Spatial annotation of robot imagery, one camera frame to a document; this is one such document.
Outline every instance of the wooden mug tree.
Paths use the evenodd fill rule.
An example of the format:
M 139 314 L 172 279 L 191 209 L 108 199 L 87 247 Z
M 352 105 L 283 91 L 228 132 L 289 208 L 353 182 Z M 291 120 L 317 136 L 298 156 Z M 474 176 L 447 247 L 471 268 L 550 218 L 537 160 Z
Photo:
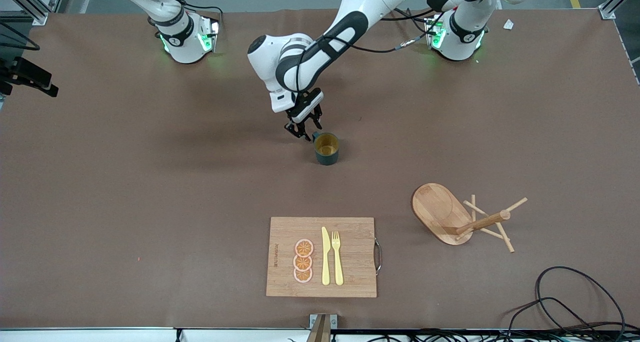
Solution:
M 514 205 L 503 209 L 498 213 L 489 215 L 476 206 L 476 196 L 471 195 L 471 203 L 464 201 L 464 204 L 471 208 L 471 215 L 462 206 L 460 201 L 443 185 L 429 183 L 418 188 L 413 194 L 413 211 L 427 228 L 442 242 L 458 246 L 467 242 L 474 231 L 493 235 L 502 239 L 509 248 L 510 253 L 514 253 L 512 246 L 502 222 L 508 221 L 511 212 L 526 202 L 522 198 Z M 484 216 L 483 219 L 476 220 L 476 212 Z M 488 230 L 487 227 L 496 225 L 500 233 Z

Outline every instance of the knife blade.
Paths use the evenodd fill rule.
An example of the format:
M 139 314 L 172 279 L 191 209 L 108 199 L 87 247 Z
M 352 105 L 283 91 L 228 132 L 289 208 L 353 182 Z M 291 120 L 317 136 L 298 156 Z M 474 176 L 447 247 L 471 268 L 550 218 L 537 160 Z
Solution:
M 331 250 L 331 240 L 325 227 L 322 227 L 322 284 L 329 285 L 329 251 Z

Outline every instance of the orange slice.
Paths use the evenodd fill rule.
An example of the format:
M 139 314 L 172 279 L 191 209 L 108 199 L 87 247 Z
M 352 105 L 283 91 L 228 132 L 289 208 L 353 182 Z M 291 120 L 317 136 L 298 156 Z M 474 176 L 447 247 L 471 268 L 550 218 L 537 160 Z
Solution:
M 309 271 L 298 271 L 297 269 L 293 270 L 293 278 L 300 283 L 307 283 L 313 277 L 314 271 L 313 269 L 309 269 Z
M 308 257 L 314 251 L 314 244 L 308 239 L 300 239 L 295 244 L 295 253 L 300 257 Z
M 299 255 L 293 257 L 293 267 L 301 272 L 309 271 L 312 263 L 311 257 L 300 257 Z

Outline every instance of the brown tabletop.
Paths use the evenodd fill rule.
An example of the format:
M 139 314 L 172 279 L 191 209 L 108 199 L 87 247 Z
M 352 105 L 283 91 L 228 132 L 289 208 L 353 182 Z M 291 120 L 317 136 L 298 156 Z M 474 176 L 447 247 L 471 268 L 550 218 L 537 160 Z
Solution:
M 332 312 L 349 328 L 504 327 L 556 264 L 637 323 L 640 94 L 614 23 L 498 11 L 465 62 L 423 43 L 349 51 L 317 82 L 342 143 L 326 167 L 282 128 L 245 53 L 261 34 L 317 36 L 334 13 L 229 14 L 226 54 L 194 65 L 143 15 L 34 29 L 42 50 L 25 56 L 60 93 L 17 87 L 0 112 L 0 326 L 292 327 Z M 358 44 L 417 32 L 379 23 Z M 484 233 L 439 242 L 411 209 L 428 182 L 490 212 L 528 197 L 505 224 L 516 253 Z M 265 296 L 272 216 L 375 217 L 378 297 Z M 617 319 L 571 274 L 542 291 Z M 516 326 L 551 327 L 535 310 Z

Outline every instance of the knife handle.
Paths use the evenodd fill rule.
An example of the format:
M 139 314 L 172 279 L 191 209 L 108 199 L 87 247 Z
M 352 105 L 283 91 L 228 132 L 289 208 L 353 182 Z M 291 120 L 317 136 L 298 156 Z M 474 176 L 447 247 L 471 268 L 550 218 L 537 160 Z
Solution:
M 331 280 L 329 278 L 329 253 L 325 253 L 322 258 L 322 284 L 329 285 Z
M 335 255 L 335 283 L 337 285 L 342 285 L 345 282 L 345 278 L 343 278 L 343 264 L 340 262 L 340 252 L 339 250 L 334 250 Z

